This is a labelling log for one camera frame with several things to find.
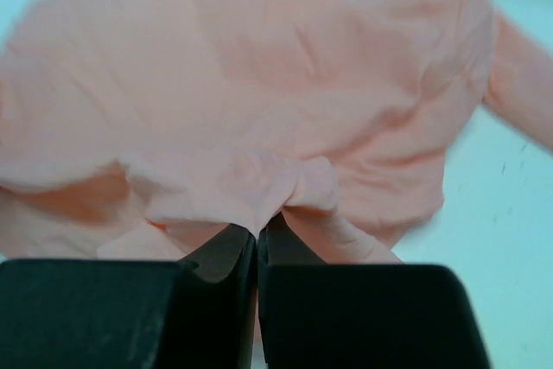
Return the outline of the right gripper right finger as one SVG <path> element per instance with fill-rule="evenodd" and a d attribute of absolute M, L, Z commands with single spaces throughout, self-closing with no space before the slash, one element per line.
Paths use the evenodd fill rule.
<path fill-rule="evenodd" d="M 440 265 L 327 264 L 282 215 L 258 241 L 270 368 L 488 368 L 458 277 Z"/>

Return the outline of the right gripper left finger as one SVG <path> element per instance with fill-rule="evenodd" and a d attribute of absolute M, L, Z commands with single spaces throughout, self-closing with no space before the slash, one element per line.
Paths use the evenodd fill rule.
<path fill-rule="evenodd" d="M 4 368 L 247 368 L 257 247 L 228 226 L 176 261 L 1 266 Z"/>

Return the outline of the salmon pink jacket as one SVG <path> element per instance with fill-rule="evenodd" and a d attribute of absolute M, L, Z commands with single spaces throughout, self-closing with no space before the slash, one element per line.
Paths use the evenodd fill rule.
<path fill-rule="evenodd" d="M 283 213 L 395 263 L 478 105 L 552 145 L 552 59 L 489 0 L 35 0 L 1 54 L 1 252 L 174 260 Z"/>

